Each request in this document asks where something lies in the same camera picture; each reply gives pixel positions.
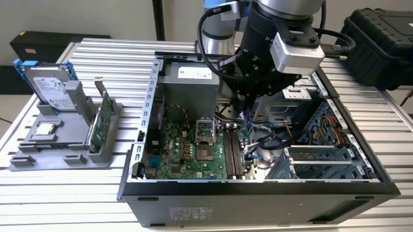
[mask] small chip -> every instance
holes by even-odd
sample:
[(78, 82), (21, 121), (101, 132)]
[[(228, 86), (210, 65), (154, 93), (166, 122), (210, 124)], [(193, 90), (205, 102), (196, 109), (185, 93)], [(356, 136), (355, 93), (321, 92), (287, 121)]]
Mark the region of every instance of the small chip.
[(156, 169), (156, 168), (148, 168), (146, 174), (148, 174), (149, 176), (156, 176), (156, 175), (157, 175), (157, 169)]
[(173, 173), (181, 173), (181, 167), (172, 167)]
[(35, 135), (51, 135), (55, 127), (55, 124), (42, 123), (37, 129)]

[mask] metal case frame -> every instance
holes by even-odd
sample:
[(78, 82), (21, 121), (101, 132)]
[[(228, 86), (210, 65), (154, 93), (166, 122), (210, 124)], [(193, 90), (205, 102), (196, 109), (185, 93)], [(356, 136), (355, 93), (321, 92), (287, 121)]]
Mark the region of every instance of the metal case frame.
[(186, 62), (190, 56), (197, 56), (169, 53), (157, 55), (140, 131), (142, 139), (138, 138), (129, 151), (118, 193), (118, 199), (129, 203), (144, 227), (337, 224), (400, 195), (321, 68), (317, 70), (316, 81), (323, 82), (329, 94), (325, 97), (333, 101), (348, 130), (365, 151), (380, 180), (377, 183), (364, 180), (352, 183), (304, 180), (197, 183), (178, 180), (136, 182), (130, 179), (133, 173), (140, 175), (144, 168), (136, 165), (136, 161), (144, 156), (158, 74), (165, 69), (166, 60)]

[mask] black carrying case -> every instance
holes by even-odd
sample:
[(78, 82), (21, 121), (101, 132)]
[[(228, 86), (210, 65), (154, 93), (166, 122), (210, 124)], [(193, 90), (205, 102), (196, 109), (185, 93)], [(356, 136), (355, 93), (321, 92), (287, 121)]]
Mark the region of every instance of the black carrying case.
[(363, 84), (381, 90), (413, 85), (413, 12), (356, 10), (341, 33), (357, 43), (347, 63)]

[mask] green circuit board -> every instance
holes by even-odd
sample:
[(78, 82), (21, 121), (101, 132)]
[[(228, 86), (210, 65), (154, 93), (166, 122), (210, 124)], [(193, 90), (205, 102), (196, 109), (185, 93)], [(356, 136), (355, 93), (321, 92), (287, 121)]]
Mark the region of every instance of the green circuit board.
[(109, 94), (105, 93), (102, 106), (95, 118), (94, 131), (91, 135), (94, 146), (98, 149), (101, 149), (101, 147), (103, 146), (106, 138), (109, 136), (112, 126), (112, 116), (113, 116), (113, 100)]
[[(213, 160), (197, 160), (196, 127), (182, 135), (182, 125), (168, 124), (165, 153), (161, 157), (161, 169), (157, 171), (157, 179), (226, 179), (226, 158), (224, 149), (222, 130), (216, 133), (216, 144), (212, 147)], [(189, 159), (186, 154), (186, 142), (190, 143)]]
[[(146, 175), (149, 179), (228, 179), (226, 172), (226, 151), (224, 129), (216, 130), (216, 143), (213, 146), (197, 146), (196, 125), (182, 133), (184, 125), (169, 123), (165, 133), (165, 147), (162, 155), (152, 155), (149, 158), (149, 168)], [(202, 136), (210, 136), (209, 129), (198, 130)], [(240, 139), (248, 138), (245, 128), (238, 130)], [(190, 153), (188, 153), (186, 142), (189, 143)], [(255, 171), (246, 173), (246, 177), (255, 175)]]

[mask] hard drive label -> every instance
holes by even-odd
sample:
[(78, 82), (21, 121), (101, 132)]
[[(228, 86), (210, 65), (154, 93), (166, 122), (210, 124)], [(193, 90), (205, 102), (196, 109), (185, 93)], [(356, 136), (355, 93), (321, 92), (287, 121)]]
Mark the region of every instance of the hard drive label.
[(34, 81), (51, 107), (59, 110), (75, 109), (71, 97), (65, 90), (63, 82), (58, 78), (35, 77)]

